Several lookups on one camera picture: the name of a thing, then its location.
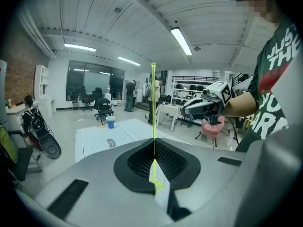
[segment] black slot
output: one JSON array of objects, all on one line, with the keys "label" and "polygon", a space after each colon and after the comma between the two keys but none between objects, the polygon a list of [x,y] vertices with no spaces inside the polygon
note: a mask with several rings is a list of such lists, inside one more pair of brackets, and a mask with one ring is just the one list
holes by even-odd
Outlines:
[{"label": "black slot", "polygon": [[233,166],[240,166],[242,163],[242,161],[240,161],[240,160],[230,159],[230,158],[226,158],[226,157],[220,157],[218,159],[218,161],[229,164],[229,165],[233,165]]},{"label": "black slot", "polygon": [[58,218],[65,219],[89,183],[74,180],[48,208]]}]

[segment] table leg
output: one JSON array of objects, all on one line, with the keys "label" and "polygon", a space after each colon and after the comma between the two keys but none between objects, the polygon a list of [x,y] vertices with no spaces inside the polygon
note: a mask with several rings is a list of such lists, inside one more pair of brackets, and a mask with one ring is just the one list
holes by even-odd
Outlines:
[{"label": "table leg", "polygon": [[170,129],[170,131],[173,131],[173,130],[174,130],[175,120],[176,120],[176,117],[174,116],[174,118],[172,119],[172,124],[171,124],[171,129]]},{"label": "table leg", "polygon": [[161,112],[158,111],[156,127],[159,126],[160,113],[161,113]]}]

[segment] fluorescent ceiling light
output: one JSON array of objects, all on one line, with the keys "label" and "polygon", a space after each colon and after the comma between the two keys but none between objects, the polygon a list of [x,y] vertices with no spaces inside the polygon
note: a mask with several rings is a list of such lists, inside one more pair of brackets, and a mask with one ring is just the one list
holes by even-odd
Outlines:
[{"label": "fluorescent ceiling light", "polygon": [[186,55],[192,55],[192,52],[190,51],[190,48],[188,46],[188,44],[186,43],[180,29],[177,28],[173,28],[171,29],[171,33],[175,36],[176,40],[179,42],[179,44],[181,45],[182,49],[184,50]]},{"label": "fluorescent ceiling light", "polygon": [[82,50],[87,50],[87,51],[93,51],[96,52],[96,49],[94,48],[89,48],[81,45],[75,45],[75,44],[64,44],[65,47],[70,47],[70,48],[76,48],[76,49],[82,49]]},{"label": "fluorescent ceiling light", "polygon": [[118,57],[118,59],[119,59],[119,60],[126,61],[126,62],[128,62],[128,63],[132,63],[132,64],[134,64],[134,65],[136,65],[136,66],[141,66],[140,64],[138,64],[138,63],[136,63],[136,62],[133,62],[133,61],[130,61],[130,60],[128,60],[128,59],[125,59],[125,58],[123,58],[123,57]]}]

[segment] brick wall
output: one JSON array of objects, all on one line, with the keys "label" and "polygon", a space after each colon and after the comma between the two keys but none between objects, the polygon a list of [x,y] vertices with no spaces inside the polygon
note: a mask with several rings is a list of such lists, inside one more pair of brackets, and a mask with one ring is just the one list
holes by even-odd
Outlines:
[{"label": "brick wall", "polygon": [[34,97],[36,65],[48,66],[49,58],[43,54],[35,42],[15,20],[2,44],[0,59],[6,61],[5,99],[21,103],[26,95]]}]

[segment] ceiling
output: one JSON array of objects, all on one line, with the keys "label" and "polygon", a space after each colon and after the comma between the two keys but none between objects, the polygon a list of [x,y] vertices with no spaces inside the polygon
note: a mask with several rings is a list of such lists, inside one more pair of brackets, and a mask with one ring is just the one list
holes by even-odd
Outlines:
[{"label": "ceiling", "polygon": [[[230,0],[27,0],[31,17],[55,54],[75,53],[100,64],[149,71],[225,69],[252,73],[274,28]],[[193,53],[186,56],[170,29],[180,27]],[[64,43],[94,47],[95,53]]]}]

